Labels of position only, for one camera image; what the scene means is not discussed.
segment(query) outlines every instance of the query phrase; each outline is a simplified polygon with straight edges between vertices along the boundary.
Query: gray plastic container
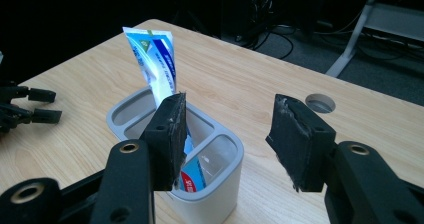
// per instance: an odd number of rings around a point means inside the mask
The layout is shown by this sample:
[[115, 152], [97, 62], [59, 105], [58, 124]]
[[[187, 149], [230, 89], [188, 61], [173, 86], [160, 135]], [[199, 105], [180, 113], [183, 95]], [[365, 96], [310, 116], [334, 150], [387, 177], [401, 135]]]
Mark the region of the gray plastic container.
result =
[[[106, 121], [120, 140], [140, 137], [156, 110], [153, 93], [143, 88], [115, 105]], [[222, 223], [235, 208], [240, 184], [243, 144], [227, 128], [187, 103], [187, 125], [207, 186], [198, 192], [159, 192], [186, 223]]]

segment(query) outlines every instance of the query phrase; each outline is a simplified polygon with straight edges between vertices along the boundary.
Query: wooden table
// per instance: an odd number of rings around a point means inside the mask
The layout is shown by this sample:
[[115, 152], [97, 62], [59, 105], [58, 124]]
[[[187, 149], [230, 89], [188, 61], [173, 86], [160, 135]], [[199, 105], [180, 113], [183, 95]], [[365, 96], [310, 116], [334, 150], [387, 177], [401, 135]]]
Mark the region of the wooden table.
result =
[[[302, 101], [314, 93], [331, 97], [335, 110], [319, 115], [337, 131], [337, 143], [370, 145], [400, 178], [424, 186], [423, 107], [158, 20], [137, 28], [172, 32], [178, 90], [244, 144], [238, 203], [226, 223], [329, 222], [323, 193], [296, 193], [265, 142], [276, 93]], [[56, 101], [15, 104], [63, 114], [57, 125], [22, 124], [0, 136], [1, 193], [44, 176], [64, 188], [103, 169], [118, 143], [106, 114], [146, 82], [120, 34], [22, 85], [53, 90]], [[158, 195], [156, 220], [181, 222]]]

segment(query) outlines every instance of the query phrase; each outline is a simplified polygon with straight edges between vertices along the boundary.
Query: cable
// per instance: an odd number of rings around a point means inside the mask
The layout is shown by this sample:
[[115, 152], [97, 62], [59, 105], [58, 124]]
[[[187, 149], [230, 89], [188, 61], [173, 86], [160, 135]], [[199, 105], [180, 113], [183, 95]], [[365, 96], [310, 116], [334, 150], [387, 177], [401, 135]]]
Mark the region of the cable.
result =
[[318, 35], [318, 37], [320, 37], [324, 42], [331, 44], [331, 45], [336, 45], [336, 46], [344, 46], [344, 45], [346, 45], [346, 43], [349, 40], [349, 36], [348, 36], [348, 37], [346, 37], [346, 40], [343, 41], [343, 43], [342, 42], [335, 43], [335, 42], [329, 41], [327, 39], [327, 37], [329, 37], [329, 36], [334, 36], [334, 35]]
[[334, 35], [334, 34], [345, 34], [345, 33], [351, 33], [353, 30], [350, 31], [346, 31], [343, 32], [345, 29], [347, 29], [350, 25], [352, 25], [358, 18], [359, 16], [361, 16], [362, 10], [360, 12], [358, 12], [358, 14], [356, 14], [356, 16], [344, 27], [342, 27], [341, 29], [334, 31], [334, 32], [314, 32], [315, 34], [318, 35]]
[[265, 5], [266, 5], [268, 2], [269, 2], [269, 4], [268, 4], [268, 11], [269, 11], [269, 10], [271, 10], [271, 8], [272, 8], [272, 0], [265, 0], [265, 1], [262, 3], [262, 8], [264, 8], [264, 7], [265, 7]]
[[395, 40], [388, 37], [376, 36], [370, 33], [364, 33], [363, 35], [366, 36], [367, 38], [372, 39], [374, 43], [376, 44], [375, 46], [381, 48], [381, 44], [383, 44], [384, 47], [386, 48], [385, 50], [399, 53], [400, 56], [397, 58], [409, 57], [409, 58], [417, 59], [421, 62], [424, 62], [424, 56], [422, 55], [422, 53], [424, 53], [423, 52], [424, 47], [422, 46], [415, 45], [415, 47], [411, 47], [411, 44], [408, 42], [402, 42], [402, 41]]
[[365, 56], [367, 56], [367, 57], [369, 57], [369, 58], [372, 58], [372, 59], [376, 59], [376, 60], [381, 60], [381, 61], [393, 61], [393, 60], [396, 60], [396, 59], [399, 59], [399, 58], [402, 58], [402, 57], [404, 57], [405, 55], [404, 54], [402, 54], [402, 53], [399, 53], [399, 55], [397, 55], [397, 56], [394, 56], [394, 57], [388, 57], [388, 58], [382, 58], [382, 57], [375, 57], [375, 56], [373, 56], [373, 55], [370, 55], [370, 54], [368, 54], [368, 53], [366, 53], [361, 47], [357, 47], [357, 49], [359, 50], [359, 51], [361, 51], [361, 53], [362, 54], [364, 54]]
[[252, 40], [250, 40], [249, 42], [242, 44], [241, 47], [252, 49], [256, 46], [256, 44], [258, 44], [258, 41], [259, 41], [259, 38], [255, 37]]
[[290, 44], [289, 51], [285, 55], [279, 57], [278, 59], [283, 60], [284, 58], [288, 57], [293, 52], [293, 49], [294, 49], [293, 42], [289, 38], [287, 38], [286, 36], [284, 36], [283, 34], [280, 34], [278, 32], [274, 32], [274, 31], [267, 31], [267, 34], [266, 34], [264, 40], [259, 45], [253, 47], [252, 50], [257, 51], [268, 40], [270, 34], [274, 34], [274, 35], [280, 36], [280, 37], [282, 37], [283, 39], [285, 39]]

